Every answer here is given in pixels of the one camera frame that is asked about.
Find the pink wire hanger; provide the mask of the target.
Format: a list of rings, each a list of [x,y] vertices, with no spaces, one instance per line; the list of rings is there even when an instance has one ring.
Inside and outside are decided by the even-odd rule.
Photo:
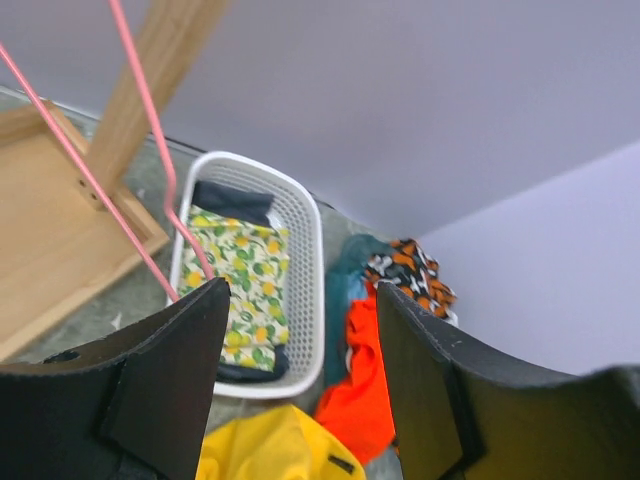
[[[131,34],[129,24],[124,12],[124,9],[121,3],[117,0],[109,1],[110,9],[117,27],[117,31],[119,33],[121,42],[123,44],[127,60],[129,66],[132,70],[132,74],[136,83],[137,90],[142,100],[143,108],[146,113],[147,119],[150,122],[152,134],[156,140],[157,149],[162,160],[163,168],[166,176],[166,194],[164,198],[164,213],[165,216],[169,219],[170,223],[174,226],[179,234],[183,237],[183,239],[187,240],[187,242],[191,245],[192,250],[196,254],[196,256],[200,259],[201,266],[205,273],[205,276],[211,279],[214,276],[214,272],[211,266],[208,263],[208,259],[204,254],[200,244],[195,239],[195,237],[191,234],[188,228],[179,220],[178,216],[174,211],[174,199],[177,188],[177,178],[173,165],[173,161],[171,159],[168,145],[166,139],[164,137],[164,132],[162,130],[161,122],[158,116],[158,112],[152,100],[151,91],[149,84],[147,82],[142,62],[139,58],[137,48],[134,46],[133,36]],[[147,253],[144,249],[142,243],[139,241],[137,236],[134,234],[133,230],[129,227],[128,223],[124,219],[121,213],[117,210],[113,201],[109,198],[108,194],[101,187],[98,180],[94,177],[94,175],[90,172],[89,167],[86,165],[84,160],[82,159],[80,153],[74,147],[63,132],[62,128],[59,126],[57,121],[54,119],[51,113],[49,113],[48,109],[45,107],[43,100],[34,90],[27,77],[20,70],[18,65],[15,63],[12,56],[9,54],[6,48],[1,49],[1,58],[8,67],[8,69],[12,72],[16,80],[23,87],[27,97],[31,101],[32,105],[36,108],[41,118],[44,120],[45,124],[48,126],[49,130],[54,134],[55,138],[61,144],[65,152],[70,156],[74,165],[79,169],[80,173],[87,180],[89,185],[93,188],[93,190],[97,193],[98,199],[103,203],[103,205],[107,208],[109,213],[116,220],[120,228],[123,230],[125,235],[129,238],[135,249],[138,251],[142,260],[151,271],[151,273],[155,276],[158,283],[165,290],[168,298],[174,302],[179,300],[179,295],[169,283],[167,278],[162,274],[156,262],[152,259],[152,257]]]

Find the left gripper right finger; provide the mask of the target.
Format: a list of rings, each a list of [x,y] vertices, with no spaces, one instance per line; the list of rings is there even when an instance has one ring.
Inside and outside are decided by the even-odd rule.
[[[635,479],[639,369],[587,375],[501,352],[377,292],[380,344],[407,479]]]

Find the yellow shorts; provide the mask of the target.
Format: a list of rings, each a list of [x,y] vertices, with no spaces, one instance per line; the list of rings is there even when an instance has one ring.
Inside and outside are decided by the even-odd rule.
[[[366,479],[355,456],[294,405],[236,418],[208,434],[198,479]]]

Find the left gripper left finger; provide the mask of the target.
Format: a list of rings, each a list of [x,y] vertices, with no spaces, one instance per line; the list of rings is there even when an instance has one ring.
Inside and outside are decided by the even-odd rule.
[[[3,365],[2,477],[194,478],[229,306],[216,278],[103,338]]]

